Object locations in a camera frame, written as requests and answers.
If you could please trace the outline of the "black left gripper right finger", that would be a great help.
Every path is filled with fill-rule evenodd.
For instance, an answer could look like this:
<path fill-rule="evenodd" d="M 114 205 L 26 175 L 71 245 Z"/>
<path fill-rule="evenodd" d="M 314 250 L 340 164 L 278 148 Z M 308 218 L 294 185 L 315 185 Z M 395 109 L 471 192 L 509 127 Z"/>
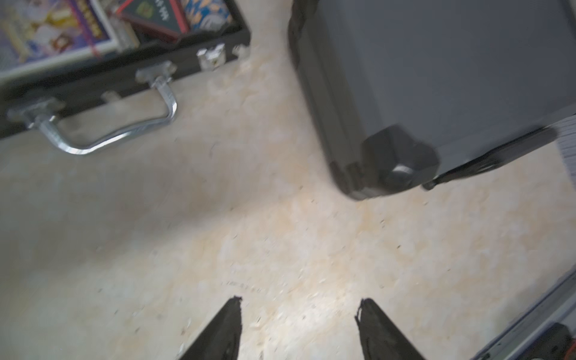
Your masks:
<path fill-rule="evenodd" d="M 364 359 L 425 359 L 372 298 L 361 300 L 355 322 Z"/>

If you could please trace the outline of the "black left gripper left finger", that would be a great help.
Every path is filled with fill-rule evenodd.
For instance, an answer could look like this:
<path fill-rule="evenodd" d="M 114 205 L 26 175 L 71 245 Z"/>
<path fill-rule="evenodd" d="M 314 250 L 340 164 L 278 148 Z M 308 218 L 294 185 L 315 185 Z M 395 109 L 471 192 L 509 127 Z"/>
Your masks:
<path fill-rule="evenodd" d="M 181 360 L 237 360 L 242 336 L 242 298 L 234 296 L 179 357 Z"/>

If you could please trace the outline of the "large dark grey poker case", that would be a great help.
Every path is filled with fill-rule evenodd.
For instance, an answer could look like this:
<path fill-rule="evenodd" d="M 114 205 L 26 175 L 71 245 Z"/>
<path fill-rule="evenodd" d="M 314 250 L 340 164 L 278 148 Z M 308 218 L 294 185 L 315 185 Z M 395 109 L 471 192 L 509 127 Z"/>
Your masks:
<path fill-rule="evenodd" d="M 499 169 L 575 114 L 570 1 L 294 1 L 287 37 L 354 200 Z"/>

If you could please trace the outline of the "medium black poker case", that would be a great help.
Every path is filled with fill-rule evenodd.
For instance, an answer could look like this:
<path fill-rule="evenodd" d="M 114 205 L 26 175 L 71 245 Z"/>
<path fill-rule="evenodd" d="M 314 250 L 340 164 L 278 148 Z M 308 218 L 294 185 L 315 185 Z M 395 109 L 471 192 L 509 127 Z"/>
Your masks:
<path fill-rule="evenodd" d="M 186 34 L 175 43 L 154 40 L 70 70 L 49 70 L 2 84 L 1 138 L 37 130 L 63 152 L 88 155 L 172 124 L 178 113 L 172 80 L 213 71 L 249 53 L 248 23 L 235 1 L 227 1 L 226 6 L 233 22 L 220 31 Z M 76 144 L 60 131 L 60 120 L 105 104 L 105 93 L 124 98 L 145 89 L 161 96 L 165 115 L 120 127 L 86 145 Z"/>

